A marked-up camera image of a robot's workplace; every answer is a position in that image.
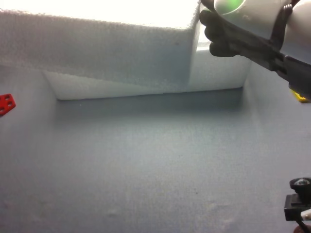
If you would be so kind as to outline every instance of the white foam block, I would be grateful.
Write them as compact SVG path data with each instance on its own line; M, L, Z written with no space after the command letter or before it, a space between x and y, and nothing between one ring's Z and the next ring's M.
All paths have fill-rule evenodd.
M251 62L243 57L214 57L209 52L210 42L201 27L198 47L193 57L190 81L179 89L156 89L145 86L115 83L60 73L44 72L60 100L79 100L124 97L147 94L179 93L238 88L244 85Z
M0 64L179 89L199 0L1 0Z

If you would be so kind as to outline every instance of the green light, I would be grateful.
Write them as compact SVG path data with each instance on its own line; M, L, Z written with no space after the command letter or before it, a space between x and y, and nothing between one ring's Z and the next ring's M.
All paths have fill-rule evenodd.
M226 14L239 8L243 2L244 0L216 0L215 9L219 14Z

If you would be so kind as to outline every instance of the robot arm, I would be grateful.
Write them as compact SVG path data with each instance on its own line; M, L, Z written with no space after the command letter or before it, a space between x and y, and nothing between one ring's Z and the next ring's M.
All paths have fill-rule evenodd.
M241 55L311 100L311 0L202 0L215 56Z

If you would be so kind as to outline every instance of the yellow block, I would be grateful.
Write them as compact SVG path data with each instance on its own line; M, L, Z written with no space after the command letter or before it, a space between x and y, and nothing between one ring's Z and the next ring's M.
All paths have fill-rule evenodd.
M296 99L301 103L309 103L309 100L299 95L297 92L292 91Z

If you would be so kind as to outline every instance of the gray tabletop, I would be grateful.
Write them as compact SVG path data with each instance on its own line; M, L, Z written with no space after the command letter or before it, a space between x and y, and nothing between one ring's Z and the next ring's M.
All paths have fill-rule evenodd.
M311 104L257 65L243 89L57 101L1 67L2 233L290 233L310 175Z

